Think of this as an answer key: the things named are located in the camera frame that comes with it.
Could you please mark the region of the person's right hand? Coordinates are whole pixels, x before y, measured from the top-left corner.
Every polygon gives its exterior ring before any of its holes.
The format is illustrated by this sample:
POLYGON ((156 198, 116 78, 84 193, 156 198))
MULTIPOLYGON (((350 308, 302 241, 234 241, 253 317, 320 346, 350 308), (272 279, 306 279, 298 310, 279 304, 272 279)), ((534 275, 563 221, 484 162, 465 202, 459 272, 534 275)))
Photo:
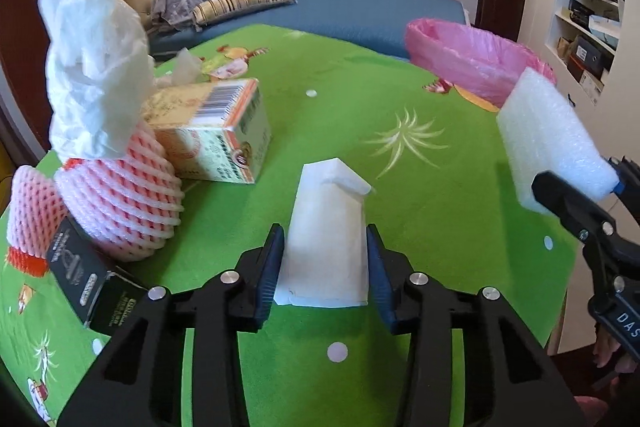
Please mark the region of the person's right hand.
MULTIPOLYGON (((593 346, 593 360, 598 369, 603 369, 615 355, 623 352, 622 345, 603 327, 597 329, 596 343, 593 346)), ((628 353, 624 353, 614 365, 617 374, 634 373, 638 363, 628 353)))

